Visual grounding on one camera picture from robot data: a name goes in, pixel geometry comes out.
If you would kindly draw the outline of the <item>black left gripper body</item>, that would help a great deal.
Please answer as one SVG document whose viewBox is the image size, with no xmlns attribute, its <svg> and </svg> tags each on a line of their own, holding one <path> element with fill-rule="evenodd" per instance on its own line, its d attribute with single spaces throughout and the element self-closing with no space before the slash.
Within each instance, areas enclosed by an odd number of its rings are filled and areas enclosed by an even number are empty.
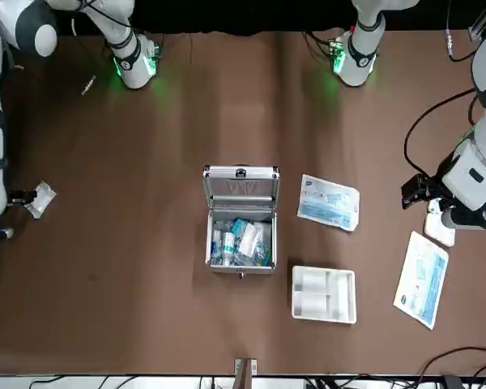
<svg viewBox="0 0 486 389">
<path fill-rule="evenodd" d="M 454 166 L 455 158 L 445 158 L 437 167 L 434 175 L 421 173 L 423 177 L 424 193 L 420 199 L 429 202 L 433 199 L 440 199 L 440 207 L 455 207 L 457 200 L 451 190 L 445 185 L 444 177 Z"/>
</svg>

